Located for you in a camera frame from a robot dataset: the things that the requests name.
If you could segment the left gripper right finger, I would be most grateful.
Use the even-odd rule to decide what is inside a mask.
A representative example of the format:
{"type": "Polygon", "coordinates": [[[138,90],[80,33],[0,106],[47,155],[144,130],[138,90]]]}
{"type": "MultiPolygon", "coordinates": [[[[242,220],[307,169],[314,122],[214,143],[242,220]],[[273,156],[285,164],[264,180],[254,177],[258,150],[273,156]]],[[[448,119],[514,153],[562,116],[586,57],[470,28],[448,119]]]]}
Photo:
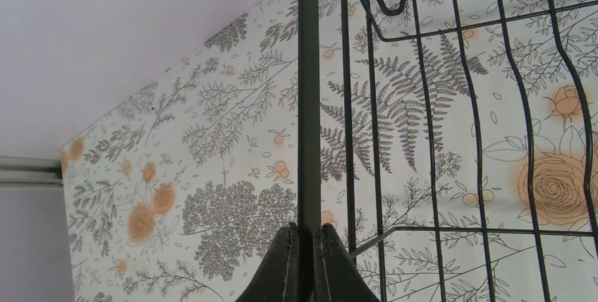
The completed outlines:
{"type": "Polygon", "coordinates": [[[363,281],[334,226],[323,224],[314,231],[313,252],[316,301],[379,301],[363,281]]]}

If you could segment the black wire dish rack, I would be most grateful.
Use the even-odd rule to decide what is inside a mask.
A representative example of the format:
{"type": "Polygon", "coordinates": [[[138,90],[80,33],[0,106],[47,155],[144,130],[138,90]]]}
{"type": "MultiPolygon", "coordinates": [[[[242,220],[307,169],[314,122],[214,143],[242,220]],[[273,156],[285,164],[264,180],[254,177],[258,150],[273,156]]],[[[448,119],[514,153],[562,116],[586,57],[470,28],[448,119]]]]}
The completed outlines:
{"type": "Polygon", "coordinates": [[[322,223],[379,301],[597,300],[597,0],[324,0],[322,223]]]}

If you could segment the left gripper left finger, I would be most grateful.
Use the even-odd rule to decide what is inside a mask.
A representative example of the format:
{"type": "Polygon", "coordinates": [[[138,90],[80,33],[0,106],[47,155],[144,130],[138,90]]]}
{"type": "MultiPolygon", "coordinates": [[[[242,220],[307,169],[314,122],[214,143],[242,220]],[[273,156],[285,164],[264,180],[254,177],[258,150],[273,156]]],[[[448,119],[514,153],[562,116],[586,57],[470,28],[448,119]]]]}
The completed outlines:
{"type": "Polygon", "coordinates": [[[237,302],[300,300],[300,239],[297,225],[281,227],[237,302]]]}

